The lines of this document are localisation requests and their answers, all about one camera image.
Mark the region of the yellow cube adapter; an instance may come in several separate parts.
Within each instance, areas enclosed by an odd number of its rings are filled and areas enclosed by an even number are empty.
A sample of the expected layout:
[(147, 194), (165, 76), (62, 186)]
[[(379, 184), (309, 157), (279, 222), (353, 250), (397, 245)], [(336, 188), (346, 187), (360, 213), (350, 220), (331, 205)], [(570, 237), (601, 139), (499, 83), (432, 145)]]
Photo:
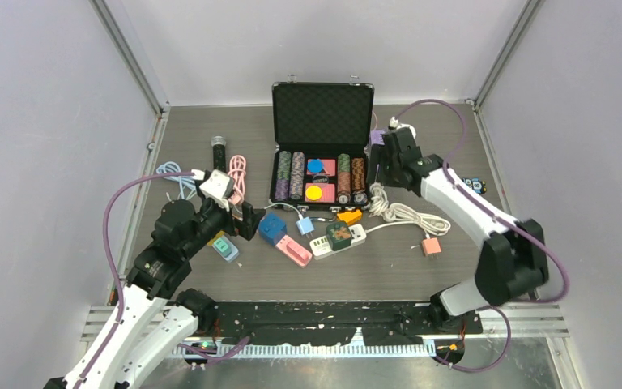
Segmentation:
[(214, 242), (224, 235), (224, 231), (219, 231), (208, 243), (208, 246), (213, 246)]

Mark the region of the teal small cube adapter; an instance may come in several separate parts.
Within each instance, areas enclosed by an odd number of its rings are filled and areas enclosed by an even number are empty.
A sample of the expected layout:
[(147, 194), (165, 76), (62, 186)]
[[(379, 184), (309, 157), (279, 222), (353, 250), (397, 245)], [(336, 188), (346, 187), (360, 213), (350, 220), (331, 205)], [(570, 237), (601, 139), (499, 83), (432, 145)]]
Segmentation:
[(230, 245), (224, 241), (214, 242), (213, 247), (221, 256), (224, 257), (228, 257), (232, 253)]

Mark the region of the blue cube socket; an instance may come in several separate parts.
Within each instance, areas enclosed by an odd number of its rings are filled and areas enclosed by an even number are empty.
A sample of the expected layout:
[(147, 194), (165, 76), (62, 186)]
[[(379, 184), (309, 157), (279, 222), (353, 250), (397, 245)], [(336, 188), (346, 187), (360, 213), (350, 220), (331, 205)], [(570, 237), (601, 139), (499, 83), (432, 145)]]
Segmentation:
[(269, 245), (277, 246), (287, 235), (287, 225), (276, 214), (267, 213), (258, 225), (258, 234)]

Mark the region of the pink square adapter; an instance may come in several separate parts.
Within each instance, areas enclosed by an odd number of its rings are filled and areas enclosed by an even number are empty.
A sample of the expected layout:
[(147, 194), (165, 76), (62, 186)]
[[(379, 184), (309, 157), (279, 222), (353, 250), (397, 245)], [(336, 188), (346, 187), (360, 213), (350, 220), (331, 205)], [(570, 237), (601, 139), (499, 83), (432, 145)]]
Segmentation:
[(286, 250), (292, 258), (300, 261), (307, 261), (311, 258), (311, 254), (294, 240), (287, 243)]

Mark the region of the dark green cube adapter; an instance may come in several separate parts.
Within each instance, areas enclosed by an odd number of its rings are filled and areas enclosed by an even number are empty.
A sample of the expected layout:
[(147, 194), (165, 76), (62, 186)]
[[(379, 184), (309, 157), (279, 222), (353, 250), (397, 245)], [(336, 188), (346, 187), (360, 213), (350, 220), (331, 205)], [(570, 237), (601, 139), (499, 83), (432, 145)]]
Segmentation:
[(326, 227), (326, 236), (332, 251), (348, 248), (353, 239), (349, 226), (341, 221), (329, 224)]

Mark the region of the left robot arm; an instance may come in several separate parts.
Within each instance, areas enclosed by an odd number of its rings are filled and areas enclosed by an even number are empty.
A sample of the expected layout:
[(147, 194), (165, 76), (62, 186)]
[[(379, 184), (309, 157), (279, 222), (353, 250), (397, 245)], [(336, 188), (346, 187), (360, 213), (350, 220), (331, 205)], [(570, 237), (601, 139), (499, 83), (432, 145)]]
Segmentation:
[(173, 200), (161, 210), (151, 243), (134, 260), (112, 316), (74, 369), (47, 388), (138, 388), (187, 336), (209, 334), (215, 303), (197, 289), (180, 291), (190, 260), (217, 233), (251, 240), (266, 214), (249, 203), (234, 216), (215, 200), (200, 208)]

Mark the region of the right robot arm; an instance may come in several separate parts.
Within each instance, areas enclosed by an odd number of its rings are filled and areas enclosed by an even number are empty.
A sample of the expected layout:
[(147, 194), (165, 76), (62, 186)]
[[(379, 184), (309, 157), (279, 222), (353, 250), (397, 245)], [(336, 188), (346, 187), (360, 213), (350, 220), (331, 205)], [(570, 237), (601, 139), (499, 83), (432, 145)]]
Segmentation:
[(428, 319), (451, 332), (462, 316), (487, 306), (502, 306), (549, 279), (543, 229), (520, 221), (475, 193), (437, 155), (423, 156), (406, 127), (382, 134), (371, 150), (377, 176), (418, 195), (442, 210), (479, 247), (474, 275), (429, 299)]

